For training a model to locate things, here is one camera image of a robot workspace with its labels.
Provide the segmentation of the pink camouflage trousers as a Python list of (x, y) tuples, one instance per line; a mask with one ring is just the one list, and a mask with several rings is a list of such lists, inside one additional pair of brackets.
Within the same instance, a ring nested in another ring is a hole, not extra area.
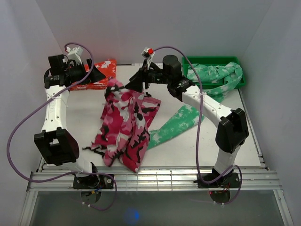
[(91, 146), (85, 149), (102, 156), (110, 167), (119, 160), (136, 173), (150, 143), (149, 126), (161, 101), (147, 93), (126, 89), (117, 79), (109, 79), (104, 94), (101, 127)]

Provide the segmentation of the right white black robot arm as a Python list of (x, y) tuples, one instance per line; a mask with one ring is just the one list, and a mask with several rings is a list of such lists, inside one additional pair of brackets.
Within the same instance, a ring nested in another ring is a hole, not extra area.
[(226, 107), (201, 91), (199, 85), (183, 76), (182, 65), (175, 55), (164, 56), (162, 63), (163, 67), (159, 68), (149, 57), (146, 58), (125, 87), (141, 92), (151, 83), (166, 84), (173, 97), (208, 118), (217, 128), (215, 142), (219, 152), (212, 172), (204, 178), (199, 174), (197, 182), (225, 186), (233, 173), (236, 155), (249, 136), (244, 110)]

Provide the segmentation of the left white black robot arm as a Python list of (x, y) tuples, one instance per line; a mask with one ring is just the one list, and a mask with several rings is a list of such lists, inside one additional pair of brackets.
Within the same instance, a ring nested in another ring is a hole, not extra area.
[(70, 85), (78, 81), (82, 84), (101, 81), (105, 75), (90, 58), (87, 59), (89, 71), (80, 60), (66, 60), (64, 55), (50, 56), (48, 61), (50, 68), (43, 77), (47, 95), (46, 115), (41, 132), (34, 135), (34, 143), (47, 164), (65, 165), (79, 181), (83, 179), (89, 188), (95, 188), (100, 177), (95, 174), (94, 164), (80, 155), (78, 142), (67, 130), (66, 110)]

